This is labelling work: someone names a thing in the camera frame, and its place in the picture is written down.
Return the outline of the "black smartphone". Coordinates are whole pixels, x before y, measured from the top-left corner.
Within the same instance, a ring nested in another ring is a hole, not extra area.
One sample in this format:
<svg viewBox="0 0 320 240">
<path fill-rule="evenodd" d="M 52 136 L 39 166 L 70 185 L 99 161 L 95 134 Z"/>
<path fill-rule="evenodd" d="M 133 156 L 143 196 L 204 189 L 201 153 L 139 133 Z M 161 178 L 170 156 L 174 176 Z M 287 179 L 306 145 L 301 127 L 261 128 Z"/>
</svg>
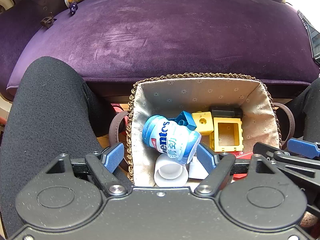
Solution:
<svg viewBox="0 0 320 240">
<path fill-rule="evenodd" d="M 299 16 L 301 22 L 303 23 L 311 47 L 312 59 L 319 66 L 320 63 L 320 33 L 314 26 L 310 23 L 310 21 L 302 14 L 300 10 L 297 11 L 297 15 Z"/>
</svg>

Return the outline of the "red toy cube block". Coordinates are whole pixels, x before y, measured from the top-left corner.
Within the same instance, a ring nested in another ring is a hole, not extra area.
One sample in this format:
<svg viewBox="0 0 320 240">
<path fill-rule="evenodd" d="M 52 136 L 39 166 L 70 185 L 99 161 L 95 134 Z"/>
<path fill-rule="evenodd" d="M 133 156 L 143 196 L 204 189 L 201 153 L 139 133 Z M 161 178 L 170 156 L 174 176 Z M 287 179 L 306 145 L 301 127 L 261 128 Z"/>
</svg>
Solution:
<svg viewBox="0 0 320 240">
<path fill-rule="evenodd" d="M 251 156 L 253 155 L 252 152 L 248 152 L 248 153 L 242 153 L 242 154 L 234 154 L 236 159 L 245 159 L 245 160 L 250 160 L 251 159 Z M 243 179 L 247 176 L 246 173 L 240 173 L 240 174 L 234 174 L 233 175 L 233 179 L 232 181 L 237 181 L 237 180 L 240 180 L 240 179 Z"/>
</svg>

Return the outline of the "blue rectangular toy brick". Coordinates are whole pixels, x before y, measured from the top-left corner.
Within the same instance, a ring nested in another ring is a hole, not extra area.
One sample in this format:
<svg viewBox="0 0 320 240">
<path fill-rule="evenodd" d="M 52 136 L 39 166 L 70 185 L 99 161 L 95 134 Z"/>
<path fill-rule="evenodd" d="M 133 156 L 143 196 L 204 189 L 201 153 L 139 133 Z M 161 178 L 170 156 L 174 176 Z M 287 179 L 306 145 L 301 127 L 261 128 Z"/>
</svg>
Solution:
<svg viewBox="0 0 320 240">
<path fill-rule="evenodd" d="M 177 117 L 170 118 L 169 121 L 174 121 L 178 125 L 185 126 L 191 131 L 194 131 L 197 128 L 192 114 L 186 111 L 181 111 L 181 113 Z"/>
</svg>

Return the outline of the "blue mentos gum bottle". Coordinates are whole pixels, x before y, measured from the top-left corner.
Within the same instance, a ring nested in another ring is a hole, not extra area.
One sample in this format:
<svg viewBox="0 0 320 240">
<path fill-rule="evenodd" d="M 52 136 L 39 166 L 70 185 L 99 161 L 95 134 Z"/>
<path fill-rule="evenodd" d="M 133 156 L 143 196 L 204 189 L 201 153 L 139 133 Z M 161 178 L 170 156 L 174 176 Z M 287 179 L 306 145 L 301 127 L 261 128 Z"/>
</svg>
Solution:
<svg viewBox="0 0 320 240">
<path fill-rule="evenodd" d="M 202 135 L 161 115 L 153 115 L 143 126 L 144 144 L 182 165 L 191 162 Z"/>
</svg>

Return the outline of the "yellow toy window frame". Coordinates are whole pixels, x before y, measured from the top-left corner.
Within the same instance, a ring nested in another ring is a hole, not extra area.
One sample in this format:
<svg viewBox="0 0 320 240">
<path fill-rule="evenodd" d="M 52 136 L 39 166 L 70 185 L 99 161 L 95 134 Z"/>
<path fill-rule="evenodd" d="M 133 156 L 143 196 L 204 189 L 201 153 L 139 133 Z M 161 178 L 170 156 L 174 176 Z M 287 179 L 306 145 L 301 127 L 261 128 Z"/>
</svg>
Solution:
<svg viewBox="0 0 320 240">
<path fill-rule="evenodd" d="M 241 152 L 244 149 L 240 118 L 213 118 L 213 149 L 215 152 Z"/>
</svg>

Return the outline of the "fabric lined woven basket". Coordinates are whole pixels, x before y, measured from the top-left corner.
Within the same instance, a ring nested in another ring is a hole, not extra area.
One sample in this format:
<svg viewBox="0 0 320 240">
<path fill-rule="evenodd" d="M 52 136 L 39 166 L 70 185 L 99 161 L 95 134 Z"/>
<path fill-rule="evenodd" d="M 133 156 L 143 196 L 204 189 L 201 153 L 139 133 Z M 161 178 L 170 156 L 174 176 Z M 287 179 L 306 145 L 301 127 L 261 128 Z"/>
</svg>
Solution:
<svg viewBox="0 0 320 240">
<path fill-rule="evenodd" d="M 173 118 L 210 106 L 236 106 L 243 111 L 244 150 L 256 142 L 281 147 L 281 132 L 273 100 L 260 80 L 242 74 L 184 73 L 153 77 L 134 84 L 127 126 L 128 178 L 136 186 L 155 186 L 158 153 L 142 140 L 143 125 L 155 114 Z"/>
</svg>

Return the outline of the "person's right leg black trousers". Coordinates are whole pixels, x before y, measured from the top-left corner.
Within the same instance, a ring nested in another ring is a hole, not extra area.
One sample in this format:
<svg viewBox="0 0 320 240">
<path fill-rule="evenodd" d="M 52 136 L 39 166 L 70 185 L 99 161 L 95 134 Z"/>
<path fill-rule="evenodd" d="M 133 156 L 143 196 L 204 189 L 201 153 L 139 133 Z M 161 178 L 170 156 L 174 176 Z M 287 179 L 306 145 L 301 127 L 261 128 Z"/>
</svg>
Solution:
<svg viewBox="0 0 320 240">
<path fill-rule="evenodd" d="M 299 96 L 285 104 L 295 120 L 295 138 L 319 142 L 319 95 L 319 79 L 316 79 Z"/>
</svg>

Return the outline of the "dark purple small figurine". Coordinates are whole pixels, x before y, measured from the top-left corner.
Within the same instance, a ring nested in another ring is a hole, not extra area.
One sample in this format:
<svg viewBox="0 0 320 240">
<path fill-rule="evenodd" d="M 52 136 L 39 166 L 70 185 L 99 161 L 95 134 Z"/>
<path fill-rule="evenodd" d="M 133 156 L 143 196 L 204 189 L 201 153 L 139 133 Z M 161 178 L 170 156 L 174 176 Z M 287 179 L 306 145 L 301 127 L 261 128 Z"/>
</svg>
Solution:
<svg viewBox="0 0 320 240">
<path fill-rule="evenodd" d="M 73 16 L 76 11 L 78 10 L 78 4 L 76 2 L 72 2 L 69 5 L 69 13 L 71 16 Z"/>
</svg>

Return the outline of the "yellow toy cube block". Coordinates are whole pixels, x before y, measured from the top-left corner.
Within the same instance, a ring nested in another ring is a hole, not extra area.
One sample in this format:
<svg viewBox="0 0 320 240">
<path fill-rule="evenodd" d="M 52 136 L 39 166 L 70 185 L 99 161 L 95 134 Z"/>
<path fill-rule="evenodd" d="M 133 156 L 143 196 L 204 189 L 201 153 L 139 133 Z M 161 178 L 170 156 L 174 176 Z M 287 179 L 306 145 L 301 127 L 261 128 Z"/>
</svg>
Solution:
<svg viewBox="0 0 320 240">
<path fill-rule="evenodd" d="M 195 112 L 191 114 L 195 124 L 195 131 L 203 136 L 210 135 L 214 131 L 212 114 L 210 112 Z"/>
</svg>

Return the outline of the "brown small clip object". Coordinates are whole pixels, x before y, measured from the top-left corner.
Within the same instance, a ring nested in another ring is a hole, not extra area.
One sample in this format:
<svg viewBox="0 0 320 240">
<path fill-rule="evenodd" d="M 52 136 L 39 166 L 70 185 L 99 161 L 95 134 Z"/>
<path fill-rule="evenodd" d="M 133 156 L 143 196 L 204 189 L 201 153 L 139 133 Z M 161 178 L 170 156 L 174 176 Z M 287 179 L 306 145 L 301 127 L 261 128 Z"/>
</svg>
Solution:
<svg viewBox="0 0 320 240">
<path fill-rule="evenodd" d="M 40 24 L 43 26 L 43 27 L 46 27 L 46 28 L 50 28 L 53 23 L 56 21 L 56 18 L 52 17 L 52 16 L 47 16 L 45 18 L 43 18 L 40 22 Z"/>
</svg>

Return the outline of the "white cylindrical container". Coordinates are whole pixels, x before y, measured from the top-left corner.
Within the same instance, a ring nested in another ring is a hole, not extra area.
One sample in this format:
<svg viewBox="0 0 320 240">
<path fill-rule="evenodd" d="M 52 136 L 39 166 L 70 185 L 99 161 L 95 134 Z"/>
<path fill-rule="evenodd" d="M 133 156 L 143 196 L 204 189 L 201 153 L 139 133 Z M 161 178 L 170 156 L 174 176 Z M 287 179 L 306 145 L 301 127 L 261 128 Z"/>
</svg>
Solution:
<svg viewBox="0 0 320 240">
<path fill-rule="evenodd" d="M 158 187 L 182 187 L 189 178 L 185 165 L 179 164 L 166 154 L 161 154 L 155 163 L 154 181 Z"/>
</svg>

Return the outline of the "red slipper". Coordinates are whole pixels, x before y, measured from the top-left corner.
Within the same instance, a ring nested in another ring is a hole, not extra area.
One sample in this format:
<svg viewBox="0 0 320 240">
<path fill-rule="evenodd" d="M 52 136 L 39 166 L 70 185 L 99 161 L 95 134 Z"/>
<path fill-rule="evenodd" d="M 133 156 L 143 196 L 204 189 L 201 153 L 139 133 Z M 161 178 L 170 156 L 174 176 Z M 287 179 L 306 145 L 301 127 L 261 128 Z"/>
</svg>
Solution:
<svg viewBox="0 0 320 240">
<path fill-rule="evenodd" d="M 112 107 L 114 109 L 114 111 L 116 112 L 116 114 L 122 113 L 122 112 L 127 112 L 127 105 L 124 105 L 125 108 L 122 107 L 121 104 L 119 103 L 112 103 Z"/>
</svg>

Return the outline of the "black toy block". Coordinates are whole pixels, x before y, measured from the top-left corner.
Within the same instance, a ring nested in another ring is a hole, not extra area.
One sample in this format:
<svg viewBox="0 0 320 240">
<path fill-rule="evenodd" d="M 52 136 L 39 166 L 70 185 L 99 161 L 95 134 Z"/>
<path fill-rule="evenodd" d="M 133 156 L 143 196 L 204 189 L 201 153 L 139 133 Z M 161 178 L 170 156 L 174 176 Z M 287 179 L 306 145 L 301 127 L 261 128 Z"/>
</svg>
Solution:
<svg viewBox="0 0 320 240">
<path fill-rule="evenodd" d="M 240 118 L 243 117 L 243 111 L 239 107 L 232 106 L 210 106 L 209 111 L 213 118 Z"/>
</svg>

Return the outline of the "purple velvet sofa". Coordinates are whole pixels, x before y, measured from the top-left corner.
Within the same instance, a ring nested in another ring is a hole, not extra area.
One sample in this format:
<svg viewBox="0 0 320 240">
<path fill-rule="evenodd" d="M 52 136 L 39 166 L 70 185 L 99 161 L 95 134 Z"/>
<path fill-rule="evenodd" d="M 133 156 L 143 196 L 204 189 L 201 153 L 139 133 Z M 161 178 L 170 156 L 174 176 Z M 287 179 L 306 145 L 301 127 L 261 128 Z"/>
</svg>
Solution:
<svg viewBox="0 0 320 240">
<path fill-rule="evenodd" d="M 69 64 L 102 96 L 167 74 L 235 73 L 291 98 L 319 77 L 306 29 L 284 0 L 1 1 L 1 94 L 12 100 L 43 56 Z M 52 16 L 48 29 L 40 22 Z"/>
</svg>

